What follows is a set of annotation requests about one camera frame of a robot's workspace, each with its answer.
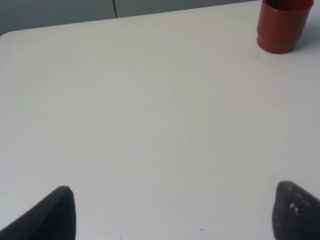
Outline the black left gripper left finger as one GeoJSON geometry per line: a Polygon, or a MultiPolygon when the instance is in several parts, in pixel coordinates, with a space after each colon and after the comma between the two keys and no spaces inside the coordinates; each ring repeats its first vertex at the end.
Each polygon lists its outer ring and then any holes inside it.
{"type": "Polygon", "coordinates": [[[74,240],[77,231],[73,191],[59,186],[0,231],[2,240],[74,240]]]}

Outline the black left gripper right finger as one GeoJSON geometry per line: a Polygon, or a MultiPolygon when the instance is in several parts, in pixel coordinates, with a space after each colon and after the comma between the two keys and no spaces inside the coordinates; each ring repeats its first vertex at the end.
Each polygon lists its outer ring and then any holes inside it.
{"type": "Polygon", "coordinates": [[[318,240],[320,200],[292,181],[277,185],[272,210],[276,240],[318,240]]]}

